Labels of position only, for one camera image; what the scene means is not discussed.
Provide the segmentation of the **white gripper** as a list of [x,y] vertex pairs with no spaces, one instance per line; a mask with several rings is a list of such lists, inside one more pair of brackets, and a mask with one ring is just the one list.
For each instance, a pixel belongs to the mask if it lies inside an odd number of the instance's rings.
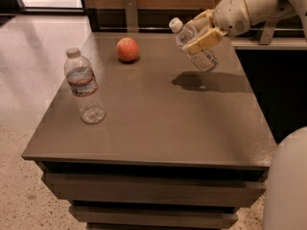
[[222,0],[213,10],[205,10],[187,22],[199,32],[191,35],[185,51],[193,55],[220,43],[225,35],[236,37],[250,29],[250,20],[245,0]]

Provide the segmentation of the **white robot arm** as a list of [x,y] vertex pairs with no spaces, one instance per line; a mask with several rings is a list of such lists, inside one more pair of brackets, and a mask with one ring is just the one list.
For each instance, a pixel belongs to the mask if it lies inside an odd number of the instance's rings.
[[199,35],[189,54],[263,26],[239,49],[276,142],[262,229],[307,230],[307,0],[221,0],[190,23]]

